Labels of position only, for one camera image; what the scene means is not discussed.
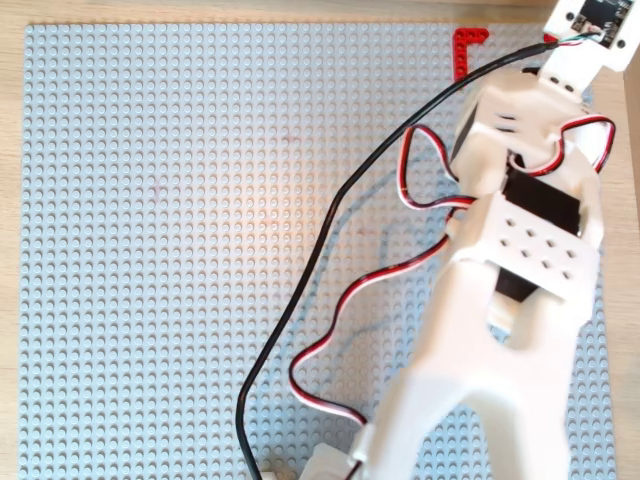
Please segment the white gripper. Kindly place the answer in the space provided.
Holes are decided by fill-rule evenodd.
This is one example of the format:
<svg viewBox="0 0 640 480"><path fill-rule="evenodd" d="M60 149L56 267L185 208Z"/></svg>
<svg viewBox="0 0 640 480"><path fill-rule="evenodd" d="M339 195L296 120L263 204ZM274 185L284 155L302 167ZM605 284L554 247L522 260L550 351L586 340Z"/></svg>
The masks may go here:
<svg viewBox="0 0 640 480"><path fill-rule="evenodd" d="M568 99L548 81L531 74L489 75L453 156L460 192L483 196L499 190L510 153L521 155L528 168L550 162L567 119Z"/></svg>

